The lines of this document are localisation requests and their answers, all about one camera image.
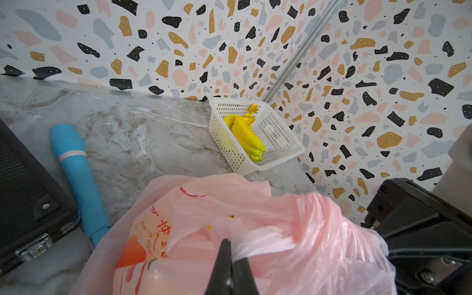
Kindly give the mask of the yellow banana bunch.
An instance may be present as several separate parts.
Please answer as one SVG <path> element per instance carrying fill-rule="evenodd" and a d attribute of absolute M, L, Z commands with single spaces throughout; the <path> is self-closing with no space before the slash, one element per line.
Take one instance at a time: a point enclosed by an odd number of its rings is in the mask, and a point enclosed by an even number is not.
<path fill-rule="evenodd" d="M 262 161 L 262 155 L 266 151 L 261 139 L 253 132 L 253 124 L 256 121 L 254 115 L 257 110 L 258 105 L 253 103 L 244 116 L 231 114 L 224 118 L 224 122 L 233 136 L 235 136 L 248 157 L 256 163 Z"/>

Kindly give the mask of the pink plastic bag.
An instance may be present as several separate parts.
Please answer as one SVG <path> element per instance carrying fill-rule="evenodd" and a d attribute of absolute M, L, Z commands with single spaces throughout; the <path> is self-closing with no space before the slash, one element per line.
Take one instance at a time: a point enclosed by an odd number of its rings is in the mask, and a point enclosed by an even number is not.
<path fill-rule="evenodd" d="M 95 247 L 74 295 L 201 295 L 223 240 L 262 295 L 394 295 L 375 231 L 318 192 L 274 197 L 236 174 L 152 180 Z"/>

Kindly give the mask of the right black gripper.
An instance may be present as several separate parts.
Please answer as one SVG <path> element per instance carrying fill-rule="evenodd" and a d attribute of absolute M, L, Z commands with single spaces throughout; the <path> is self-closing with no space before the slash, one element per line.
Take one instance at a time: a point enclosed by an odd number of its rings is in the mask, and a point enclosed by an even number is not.
<path fill-rule="evenodd" d="M 363 227 L 387 243 L 399 295 L 472 292 L 472 219 L 407 178 L 385 180 Z"/>

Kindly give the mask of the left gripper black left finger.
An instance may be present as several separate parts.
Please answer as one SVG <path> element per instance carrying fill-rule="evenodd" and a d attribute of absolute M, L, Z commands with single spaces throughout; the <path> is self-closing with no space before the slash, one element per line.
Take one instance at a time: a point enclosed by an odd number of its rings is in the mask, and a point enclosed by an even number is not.
<path fill-rule="evenodd" d="M 209 283 L 204 295 L 232 294 L 232 254 L 231 242 L 225 238 L 218 251 Z"/>

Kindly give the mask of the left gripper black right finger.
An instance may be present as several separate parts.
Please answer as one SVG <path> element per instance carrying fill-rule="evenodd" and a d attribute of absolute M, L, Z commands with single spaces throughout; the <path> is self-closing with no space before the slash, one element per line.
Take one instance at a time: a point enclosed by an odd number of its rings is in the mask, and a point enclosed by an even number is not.
<path fill-rule="evenodd" d="M 259 295 L 247 258 L 232 263 L 232 294 Z"/>

